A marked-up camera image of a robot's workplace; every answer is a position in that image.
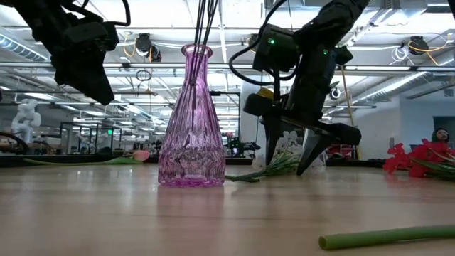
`glass vase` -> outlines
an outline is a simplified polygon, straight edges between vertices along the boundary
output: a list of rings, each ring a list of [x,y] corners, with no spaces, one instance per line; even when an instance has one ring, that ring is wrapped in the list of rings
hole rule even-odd
[[[188,45],[182,47],[182,53],[186,56],[185,80],[159,155],[158,182],[177,187],[220,186],[225,154],[207,84],[207,63],[213,52]],[[195,61],[200,61],[199,69]]]

